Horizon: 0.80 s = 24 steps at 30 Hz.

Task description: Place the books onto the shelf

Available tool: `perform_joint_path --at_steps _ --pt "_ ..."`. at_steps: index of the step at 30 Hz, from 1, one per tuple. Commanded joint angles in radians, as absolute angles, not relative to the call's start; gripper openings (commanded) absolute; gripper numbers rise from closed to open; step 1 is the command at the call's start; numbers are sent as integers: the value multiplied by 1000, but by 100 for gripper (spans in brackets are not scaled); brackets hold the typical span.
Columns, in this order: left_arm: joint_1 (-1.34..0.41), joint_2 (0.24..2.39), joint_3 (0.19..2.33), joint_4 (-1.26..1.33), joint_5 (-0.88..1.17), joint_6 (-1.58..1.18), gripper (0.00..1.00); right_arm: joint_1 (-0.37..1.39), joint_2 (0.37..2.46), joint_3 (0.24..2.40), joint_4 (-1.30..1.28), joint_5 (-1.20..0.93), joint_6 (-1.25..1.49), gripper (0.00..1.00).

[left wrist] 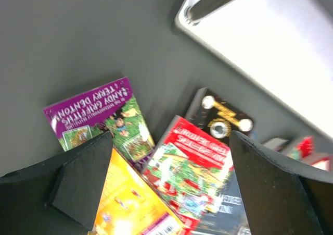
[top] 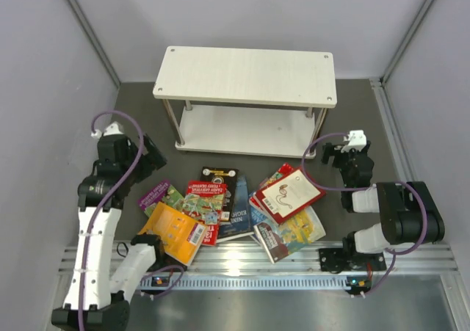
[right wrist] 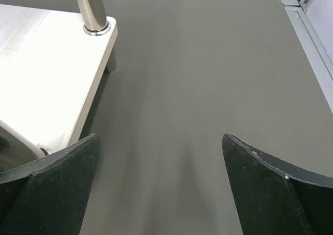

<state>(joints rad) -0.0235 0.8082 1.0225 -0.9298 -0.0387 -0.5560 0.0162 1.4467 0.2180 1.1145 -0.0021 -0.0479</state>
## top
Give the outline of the red comic cover book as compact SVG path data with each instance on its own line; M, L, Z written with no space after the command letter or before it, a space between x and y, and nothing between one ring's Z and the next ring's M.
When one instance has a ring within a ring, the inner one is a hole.
M291 166L289 163L284 163L273 175L271 175L265 181L263 181L259 185L259 188L260 189L264 188L265 186L268 186L271 183L276 182L277 180L284 177L285 175L288 175L293 169L294 167Z

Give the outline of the red white book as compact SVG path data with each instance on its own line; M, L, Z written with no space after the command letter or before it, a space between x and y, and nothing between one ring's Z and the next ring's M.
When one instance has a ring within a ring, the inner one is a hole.
M312 184L300 168L293 169L253 195L261 210L276 225L281 225L326 195Z

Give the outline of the blue Jane Eyre book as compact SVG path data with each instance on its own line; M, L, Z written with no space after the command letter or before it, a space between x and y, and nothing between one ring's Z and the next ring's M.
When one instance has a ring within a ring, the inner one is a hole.
M258 245L262 245L261 240L259 239L258 234L256 233L255 227L259 224L268 225L268 217L264 214L262 211L262 208L259 206L259 204L256 202L254 198L255 192L252 192L249 194L249 200L248 203L250 205L250 219L251 223L253 225L253 240L258 243Z

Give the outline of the yellow brown paperback book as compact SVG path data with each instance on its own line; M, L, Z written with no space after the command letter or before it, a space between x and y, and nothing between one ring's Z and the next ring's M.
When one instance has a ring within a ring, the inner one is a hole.
M315 210L308 206L281 225L266 219L254 233L271 263L277 263L326 236Z

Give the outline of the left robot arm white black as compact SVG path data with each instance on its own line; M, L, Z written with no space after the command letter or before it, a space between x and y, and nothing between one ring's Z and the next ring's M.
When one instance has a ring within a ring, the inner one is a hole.
M70 287L62 307L51 314L60 330L125 330L134 292L144 276L164 266L166 253L160 236L136 235L124 260L111 270L115 230L131 187L166 161L148 136L149 153L140 159L139 148L111 123L94 131L98 159L78 188L79 241Z

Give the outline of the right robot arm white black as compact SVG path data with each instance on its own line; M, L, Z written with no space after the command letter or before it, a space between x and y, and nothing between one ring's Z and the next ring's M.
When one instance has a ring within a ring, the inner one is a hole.
M322 147L322 163L332 164L343 180L342 207L380 217L370 228L349 233L340 248L320 249L324 272L381 272L386 270L385 250L444 239L445 224L425 182L371 182L375 163L368 156L370 145L362 131L351 131L342 144Z

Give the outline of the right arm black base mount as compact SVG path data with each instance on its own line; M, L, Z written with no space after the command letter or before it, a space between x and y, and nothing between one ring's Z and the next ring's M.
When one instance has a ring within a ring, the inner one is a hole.
M319 249L319 262L322 272L330 272L332 274L366 272L368 267L371 267L373 272L384 272L387 270L383 253L349 253L343 248Z

